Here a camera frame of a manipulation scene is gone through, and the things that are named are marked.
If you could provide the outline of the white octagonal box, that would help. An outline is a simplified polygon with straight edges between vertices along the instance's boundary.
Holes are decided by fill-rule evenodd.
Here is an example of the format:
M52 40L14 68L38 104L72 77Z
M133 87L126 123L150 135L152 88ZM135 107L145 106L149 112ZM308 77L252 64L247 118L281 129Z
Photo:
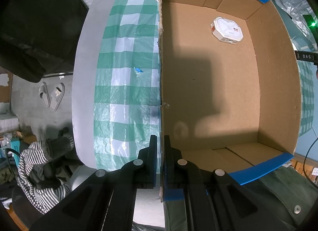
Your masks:
M237 44L244 37L241 28L235 21L220 16L213 20L210 27L212 34L220 42Z

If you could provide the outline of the blue-edged cardboard box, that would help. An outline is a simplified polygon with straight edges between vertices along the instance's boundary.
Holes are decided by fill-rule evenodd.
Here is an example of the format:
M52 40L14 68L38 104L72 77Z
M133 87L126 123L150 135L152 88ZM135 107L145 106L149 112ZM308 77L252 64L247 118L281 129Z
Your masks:
M243 39L220 42L216 17ZM289 34L271 0L160 0L162 132L199 168L259 177L293 158L301 88Z

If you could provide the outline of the silver foil bag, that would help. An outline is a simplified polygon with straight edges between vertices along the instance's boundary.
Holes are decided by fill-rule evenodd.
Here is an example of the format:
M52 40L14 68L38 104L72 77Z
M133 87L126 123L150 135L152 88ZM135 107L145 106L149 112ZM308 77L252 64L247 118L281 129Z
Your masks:
M317 50L317 16L307 0L275 0Z

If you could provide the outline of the striped cloth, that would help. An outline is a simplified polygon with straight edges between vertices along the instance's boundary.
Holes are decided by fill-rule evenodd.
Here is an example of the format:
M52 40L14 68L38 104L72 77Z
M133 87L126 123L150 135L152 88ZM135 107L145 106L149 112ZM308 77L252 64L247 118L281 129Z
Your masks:
M74 148L74 139L64 134L56 139L35 141L19 156L17 183L25 196L41 214L46 214L70 192L70 187L61 181L54 166Z

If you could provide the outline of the green fabric with snaps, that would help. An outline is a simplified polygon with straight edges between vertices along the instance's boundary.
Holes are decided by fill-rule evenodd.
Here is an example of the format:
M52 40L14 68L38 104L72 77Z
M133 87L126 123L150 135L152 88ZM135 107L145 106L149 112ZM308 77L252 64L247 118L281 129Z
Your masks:
M244 188L287 230L317 230L317 188L292 167L279 167ZM166 230L188 230L184 194L164 202L164 218Z

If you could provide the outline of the green checkered tablecloth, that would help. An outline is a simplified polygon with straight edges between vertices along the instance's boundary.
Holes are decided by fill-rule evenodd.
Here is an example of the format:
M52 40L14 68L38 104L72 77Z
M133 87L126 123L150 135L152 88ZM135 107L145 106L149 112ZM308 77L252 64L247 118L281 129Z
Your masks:
M99 169L120 169L160 134L158 18L158 0L115 0L111 7L95 79Z

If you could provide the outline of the teal small box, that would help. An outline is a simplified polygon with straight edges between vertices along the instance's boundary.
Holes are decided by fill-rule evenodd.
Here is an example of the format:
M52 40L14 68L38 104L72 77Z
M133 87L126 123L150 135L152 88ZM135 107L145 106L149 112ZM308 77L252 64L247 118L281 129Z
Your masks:
M17 153L20 153L19 152L19 149L20 149L20 139L18 137L13 137L11 140L10 140L10 147L11 149L15 150ZM14 157L14 160L15 160L15 163L16 163L16 166L18 166L19 164L19 156L16 155L16 154L12 154L13 157Z

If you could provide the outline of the left white slipper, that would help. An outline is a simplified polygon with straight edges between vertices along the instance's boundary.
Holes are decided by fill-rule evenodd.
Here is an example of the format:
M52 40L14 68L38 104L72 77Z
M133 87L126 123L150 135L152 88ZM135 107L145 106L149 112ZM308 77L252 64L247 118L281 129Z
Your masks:
M41 86L39 88L39 97L42 100L44 106L48 108L50 106L50 98L46 82L41 83Z

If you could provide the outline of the black jacket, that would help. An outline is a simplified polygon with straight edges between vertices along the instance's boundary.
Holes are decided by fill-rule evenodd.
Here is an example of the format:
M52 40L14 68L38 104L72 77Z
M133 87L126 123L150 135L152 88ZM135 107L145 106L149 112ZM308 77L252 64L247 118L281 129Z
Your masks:
M29 82L73 70L82 0L1 0L1 67Z

